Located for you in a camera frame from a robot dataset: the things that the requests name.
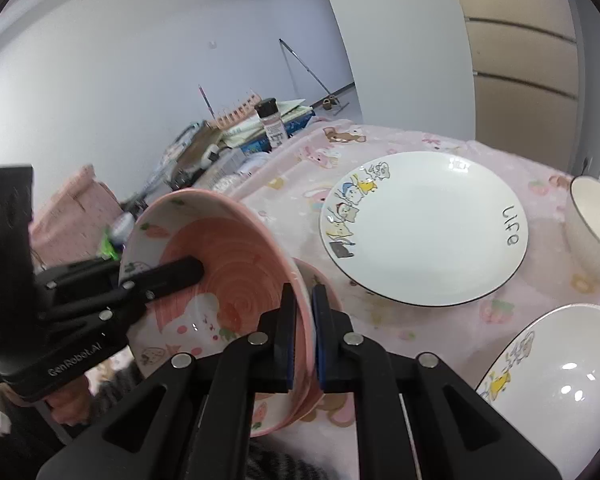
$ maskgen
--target bottle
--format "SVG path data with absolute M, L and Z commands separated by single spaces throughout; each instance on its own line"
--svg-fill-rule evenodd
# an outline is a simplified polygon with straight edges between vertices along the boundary
M 278 111 L 278 105 L 273 97 L 269 99 L 263 99 L 255 106 L 260 122 L 264 127 L 264 131 L 267 134 L 271 149 L 275 150 L 285 140 L 287 140 L 285 125 L 280 119 L 280 112 Z

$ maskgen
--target pink tablecloth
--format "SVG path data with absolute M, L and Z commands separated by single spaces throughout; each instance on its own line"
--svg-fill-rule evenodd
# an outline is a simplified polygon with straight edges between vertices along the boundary
M 395 303 L 351 285 L 322 246 L 318 213 L 331 187 L 363 162 L 418 150 L 451 152 L 484 165 L 511 186 L 525 208 L 530 232 L 526 257 L 515 276 L 486 298 L 449 308 Z M 260 216 L 291 256 L 314 265 L 331 280 L 357 332 L 398 354 L 435 352 L 477 386 L 530 322 L 563 304 L 600 304 L 600 287 L 586 278 L 564 239 L 569 180 L 552 168 L 480 142 L 335 121 L 315 123 L 279 148 L 231 195 Z M 334 478 L 358 478 L 356 427 L 347 396 L 328 396 L 304 420 L 267 439 L 273 447 L 323 466 Z

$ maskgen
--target pink cloth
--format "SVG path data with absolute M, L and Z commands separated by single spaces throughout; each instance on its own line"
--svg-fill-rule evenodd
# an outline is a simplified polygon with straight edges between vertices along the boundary
M 122 209 L 93 166 L 69 178 L 35 215 L 29 227 L 31 250 L 38 263 L 53 266 L 96 255 L 102 234 Z
M 331 130 L 349 135 L 334 136 Z M 331 261 L 318 234 L 322 199 L 346 173 L 379 156 L 420 150 L 455 153 L 504 179 L 517 194 L 529 223 L 526 257 L 518 272 L 493 294 L 449 308 L 421 308 L 367 294 Z M 471 386 L 529 323 L 569 303 L 600 304 L 564 239 L 564 206 L 571 177 L 480 142 L 350 121 L 314 123 L 230 195 L 254 210 L 290 256 L 323 272 L 351 316 L 356 332 L 391 352 L 435 352 Z M 341 479 L 358 478 L 352 403 L 328 397 L 317 411 L 266 437 Z

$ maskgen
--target floor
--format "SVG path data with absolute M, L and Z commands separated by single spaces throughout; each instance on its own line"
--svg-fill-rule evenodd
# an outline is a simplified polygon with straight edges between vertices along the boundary
M 315 107 L 315 114 L 320 117 L 328 117 L 330 119 L 348 119 L 349 121 L 353 121 L 354 124 L 364 124 L 365 121 L 362 118 L 362 110 L 360 110 L 360 101 L 358 100 L 358 93 L 356 92 L 356 87 L 345 90 L 342 94 L 339 94 L 338 99 L 344 106 L 346 103 L 349 103 L 343 111 L 339 114 L 335 115 L 335 113 L 339 110 L 337 106 L 334 106 L 331 110 L 327 111 L 324 108 Z

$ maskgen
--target bottle label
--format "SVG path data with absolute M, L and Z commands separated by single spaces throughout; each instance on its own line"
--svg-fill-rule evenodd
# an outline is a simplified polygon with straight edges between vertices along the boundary
M 267 134 L 272 150 L 280 146 L 287 138 L 285 125 L 282 121 L 277 121 L 274 124 L 264 126 L 264 131 Z

